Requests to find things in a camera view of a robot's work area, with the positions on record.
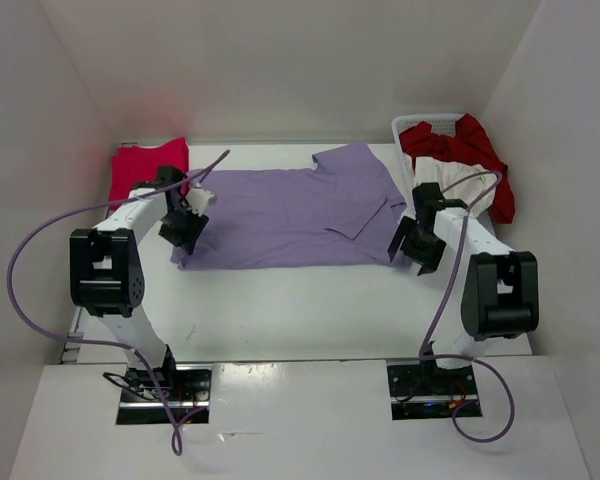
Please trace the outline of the pink t shirt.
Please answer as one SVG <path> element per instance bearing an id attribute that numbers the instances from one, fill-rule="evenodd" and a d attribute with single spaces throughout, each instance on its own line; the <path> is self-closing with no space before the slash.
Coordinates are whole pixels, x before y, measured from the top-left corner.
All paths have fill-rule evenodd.
<path id="1" fill-rule="evenodd" d="M 161 166 L 188 172 L 189 149 L 184 137 L 155 148 L 119 147 L 111 157 L 112 181 L 108 200 L 126 199 L 134 185 L 155 180 Z"/>

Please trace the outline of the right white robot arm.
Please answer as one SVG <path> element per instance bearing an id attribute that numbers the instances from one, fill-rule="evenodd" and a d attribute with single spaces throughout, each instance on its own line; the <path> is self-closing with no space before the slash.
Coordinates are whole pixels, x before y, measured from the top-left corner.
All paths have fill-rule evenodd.
<path id="1" fill-rule="evenodd" d="M 452 270 L 417 363 L 389 368 L 390 394 L 400 402 L 440 395 L 497 339 L 516 339 L 539 324 L 538 263 L 495 238 L 461 199 L 444 197 L 437 183 L 412 191 L 415 215 L 401 220 L 391 257 L 403 254 L 421 274 L 437 270 L 452 250 Z"/>

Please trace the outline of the lavender t shirt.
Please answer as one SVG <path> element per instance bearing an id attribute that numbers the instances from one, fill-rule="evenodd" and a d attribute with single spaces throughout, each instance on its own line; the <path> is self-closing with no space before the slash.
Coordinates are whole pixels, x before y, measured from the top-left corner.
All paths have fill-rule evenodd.
<path id="1" fill-rule="evenodd" d="M 313 167 L 219 170 L 216 196 L 182 270 L 246 270 L 390 263 L 406 201 L 385 165 L 357 142 L 313 155 Z"/>

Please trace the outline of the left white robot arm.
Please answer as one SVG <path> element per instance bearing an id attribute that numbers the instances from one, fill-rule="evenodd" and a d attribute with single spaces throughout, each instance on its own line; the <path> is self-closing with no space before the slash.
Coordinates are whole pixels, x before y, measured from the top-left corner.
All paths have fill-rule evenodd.
<path id="1" fill-rule="evenodd" d="M 126 383 L 156 399 L 180 388 L 170 347 L 156 334 L 142 306 L 146 281 L 138 244 L 155 224 L 159 236 L 191 254 L 209 218 L 216 195 L 196 183 L 183 192 L 185 174 L 169 166 L 152 182 L 137 185 L 127 202 L 91 229 L 76 229 L 69 239 L 70 292 L 75 305 L 98 318 L 126 346 Z"/>

